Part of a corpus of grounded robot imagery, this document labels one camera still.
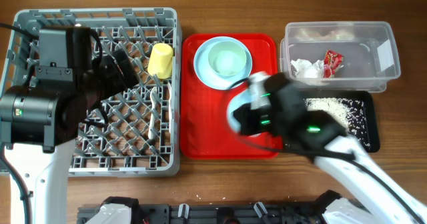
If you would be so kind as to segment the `light blue rice bowl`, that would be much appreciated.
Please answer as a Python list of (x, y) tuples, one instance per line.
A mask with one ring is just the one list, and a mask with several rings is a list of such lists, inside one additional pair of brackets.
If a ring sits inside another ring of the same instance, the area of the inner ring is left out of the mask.
[(249, 137), (257, 137), (261, 134), (260, 112), (252, 109), (252, 95), (248, 90), (242, 91), (231, 99), (226, 116), (228, 125), (234, 133)]

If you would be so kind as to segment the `yellow plastic cup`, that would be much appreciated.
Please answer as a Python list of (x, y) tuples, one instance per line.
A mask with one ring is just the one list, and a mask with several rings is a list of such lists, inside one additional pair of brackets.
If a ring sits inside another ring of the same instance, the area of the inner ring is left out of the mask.
[(156, 43), (151, 50), (147, 72), (157, 75), (159, 79), (167, 79), (172, 75), (173, 48), (165, 43)]

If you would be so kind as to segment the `white tissue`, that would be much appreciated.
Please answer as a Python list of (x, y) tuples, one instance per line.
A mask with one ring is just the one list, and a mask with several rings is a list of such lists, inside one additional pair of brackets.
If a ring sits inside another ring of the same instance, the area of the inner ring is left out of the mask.
[(319, 79), (324, 76), (324, 61), (317, 60), (314, 63), (306, 59), (291, 60), (291, 66), (295, 69), (296, 78)]

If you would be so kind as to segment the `mint green bowl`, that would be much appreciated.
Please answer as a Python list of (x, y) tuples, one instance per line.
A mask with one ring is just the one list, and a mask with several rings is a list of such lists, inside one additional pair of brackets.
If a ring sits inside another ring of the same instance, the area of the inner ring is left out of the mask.
[(235, 76), (246, 68), (245, 48), (235, 41), (219, 41), (208, 51), (207, 60), (213, 71), (222, 77)]

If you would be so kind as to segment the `rice and food scraps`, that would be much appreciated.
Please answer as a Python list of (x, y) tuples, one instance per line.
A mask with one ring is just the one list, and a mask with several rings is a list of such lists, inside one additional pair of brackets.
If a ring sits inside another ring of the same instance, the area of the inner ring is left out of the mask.
[(371, 148), (368, 140), (367, 118), (364, 103), (357, 99), (347, 98), (307, 98), (306, 107), (309, 111), (325, 111), (339, 124), (346, 128), (346, 132), (355, 136), (364, 148)]

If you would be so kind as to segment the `light blue plate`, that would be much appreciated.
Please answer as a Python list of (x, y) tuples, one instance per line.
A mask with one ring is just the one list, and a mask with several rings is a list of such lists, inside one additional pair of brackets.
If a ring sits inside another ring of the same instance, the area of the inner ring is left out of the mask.
[[(222, 77), (216, 74), (213, 71), (213, 69), (209, 66), (208, 60), (207, 60), (208, 51), (211, 49), (211, 47), (215, 43), (219, 41), (235, 41), (245, 48), (246, 55), (247, 55), (247, 63), (246, 63), (246, 68), (241, 73), (238, 73), (237, 75), (231, 76), (231, 77)], [(195, 74), (197, 75), (199, 80), (204, 85), (217, 90), (225, 90), (236, 81), (249, 77), (250, 73), (252, 72), (252, 64), (253, 64), (252, 55), (249, 49), (241, 41), (238, 41), (237, 39), (234, 39), (232, 37), (226, 37), (226, 36), (214, 37), (205, 41), (197, 49), (195, 56), (193, 58), (193, 67), (195, 70)]]

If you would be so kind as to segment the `red snack wrapper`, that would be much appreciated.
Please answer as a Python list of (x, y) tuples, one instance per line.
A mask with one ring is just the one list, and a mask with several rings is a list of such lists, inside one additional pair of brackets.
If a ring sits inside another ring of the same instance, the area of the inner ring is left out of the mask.
[(328, 50), (324, 57), (324, 78), (332, 78), (341, 67), (344, 56)]

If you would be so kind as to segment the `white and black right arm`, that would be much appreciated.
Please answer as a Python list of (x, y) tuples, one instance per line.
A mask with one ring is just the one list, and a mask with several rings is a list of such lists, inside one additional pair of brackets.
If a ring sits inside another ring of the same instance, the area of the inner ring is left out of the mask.
[(320, 207), (326, 223), (425, 223), (426, 205), (408, 194), (369, 156), (359, 140), (325, 111), (309, 111), (302, 93), (283, 74), (255, 73), (243, 78), (250, 102), (233, 112), (238, 137), (260, 133), (281, 137), (275, 153), (307, 157), (341, 183), (360, 203), (339, 195)]

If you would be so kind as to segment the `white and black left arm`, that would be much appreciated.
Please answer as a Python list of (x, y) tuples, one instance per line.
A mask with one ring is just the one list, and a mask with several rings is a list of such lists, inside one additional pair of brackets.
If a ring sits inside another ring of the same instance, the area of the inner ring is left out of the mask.
[(12, 178), (12, 223), (59, 223), (79, 126), (101, 102), (136, 86), (125, 51), (92, 55), (88, 27), (43, 27), (38, 64), (1, 96), (1, 164)]

